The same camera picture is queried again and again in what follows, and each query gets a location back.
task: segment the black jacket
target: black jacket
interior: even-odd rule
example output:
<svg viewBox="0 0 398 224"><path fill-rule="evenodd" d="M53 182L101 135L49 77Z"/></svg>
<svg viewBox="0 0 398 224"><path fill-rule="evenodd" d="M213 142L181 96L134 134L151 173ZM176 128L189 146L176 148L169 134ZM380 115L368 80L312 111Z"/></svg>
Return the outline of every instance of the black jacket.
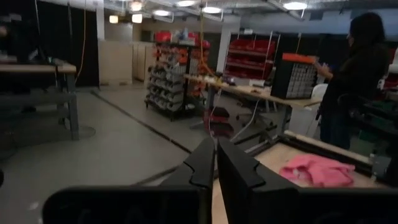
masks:
<svg viewBox="0 0 398 224"><path fill-rule="evenodd" d="M359 49L333 73L320 107L321 113L341 109L338 98L346 93L373 99L379 80L387 74L389 54L382 44Z"/></svg>

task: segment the red shelving unit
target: red shelving unit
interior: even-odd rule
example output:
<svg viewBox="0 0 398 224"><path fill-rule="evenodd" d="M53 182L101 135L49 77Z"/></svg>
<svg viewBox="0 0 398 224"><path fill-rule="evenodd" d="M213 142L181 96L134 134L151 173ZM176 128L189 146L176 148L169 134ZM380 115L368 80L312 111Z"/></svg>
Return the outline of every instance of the red shelving unit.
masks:
<svg viewBox="0 0 398 224"><path fill-rule="evenodd" d="M224 74L265 80L274 66L276 42L238 39L230 43Z"/></svg>

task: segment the desk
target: desk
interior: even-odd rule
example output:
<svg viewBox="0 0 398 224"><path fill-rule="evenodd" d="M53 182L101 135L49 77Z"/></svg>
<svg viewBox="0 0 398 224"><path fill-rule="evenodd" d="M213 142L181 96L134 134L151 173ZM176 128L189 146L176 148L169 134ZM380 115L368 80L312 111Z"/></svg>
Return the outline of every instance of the desk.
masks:
<svg viewBox="0 0 398 224"><path fill-rule="evenodd" d="M68 119L70 120L70 131L73 140L79 139L78 132L78 116L77 116L77 103L76 103L76 86L75 86L75 73L76 66L69 63L55 59L57 65L18 65L18 64L0 64L0 72L4 73L29 73L32 76L37 73L48 73L48 75L57 76L58 91L59 93L46 96L43 98L33 97L30 95L19 96L0 96L1 106L9 108L13 106L27 106L49 104L51 102L57 104L57 110L64 108L64 103L68 104ZM66 81L66 93L63 92L63 81Z"/></svg>
<svg viewBox="0 0 398 224"><path fill-rule="evenodd" d="M205 80L203 77L197 77L192 75L184 75L184 78L187 80L192 80L196 82L203 82L208 84L208 97L206 100L206 109L208 110L213 106L214 96L215 96L215 88L221 88L224 91L228 91L235 94L242 94L247 96L252 96L262 100L269 100L276 103L279 103L281 107L281 113L279 113L278 122L277 122L277 131L276 135L280 135L285 131L285 125L287 121L287 117L292 112L292 107L306 107L318 104L322 101L322 99L312 98L306 100L284 100L278 97L271 96L270 88L256 88L253 86L229 86L226 83L218 83L215 81Z"/></svg>
<svg viewBox="0 0 398 224"><path fill-rule="evenodd" d="M352 157L354 159L370 163L369 159L365 156L346 151L344 149L340 149L335 146L331 146L329 144L325 144L323 142L317 141L312 138L308 138L305 136L300 136L296 135L294 133L291 133L290 131L285 132L286 135L293 136L296 138L299 138L303 142L307 142L310 144L314 144L316 146L320 146L324 149L333 151L333 152L338 152L340 154L344 154L348 157ZM280 168L282 168L289 159L295 157L296 155L303 154L304 152L294 148L287 146L282 143L277 143L273 145L271 148L268 150L258 154L255 156L255 158L264 166L268 167L270 170L274 171L275 173L278 173ZM385 185L382 185L378 182L375 182L371 180L369 177L366 177L365 175L359 174L359 173L353 173L354 177L354 185L352 187L370 187L370 188L384 188L387 187ZM308 184L303 183L303 182L295 182L295 184L301 186L301 187L309 187ZM212 206L212 215L213 215L213 223L217 224L227 224L227 216L225 213L225 207L224 207L224 201L223 201L223 196L221 193L221 187L220 187L220 182L217 180L214 181L213 184L213 206Z"/></svg>

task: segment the jeans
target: jeans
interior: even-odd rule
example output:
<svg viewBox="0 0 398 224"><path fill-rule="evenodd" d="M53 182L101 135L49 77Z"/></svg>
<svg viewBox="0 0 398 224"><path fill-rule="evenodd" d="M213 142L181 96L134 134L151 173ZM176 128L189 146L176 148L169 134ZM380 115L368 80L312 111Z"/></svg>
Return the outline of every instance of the jeans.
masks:
<svg viewBox="0 0 398 224"><path fill-rule="evenodd" d="M349 149L351 130L343 113L321 114L321 140L342 149Z"/></svg>

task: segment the dark hair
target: dark hair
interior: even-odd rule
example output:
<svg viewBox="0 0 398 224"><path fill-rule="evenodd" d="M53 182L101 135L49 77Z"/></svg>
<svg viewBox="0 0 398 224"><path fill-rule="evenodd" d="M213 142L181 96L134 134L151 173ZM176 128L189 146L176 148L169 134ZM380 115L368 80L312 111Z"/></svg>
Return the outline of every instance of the dark hair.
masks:
<svg viewBox="0 0 398 224"><path fill-rule="evenodd" d="M384 26L381 17L374 12L367 12L351 21L349 34L354 38L350 52L385 41Z"/></svg>

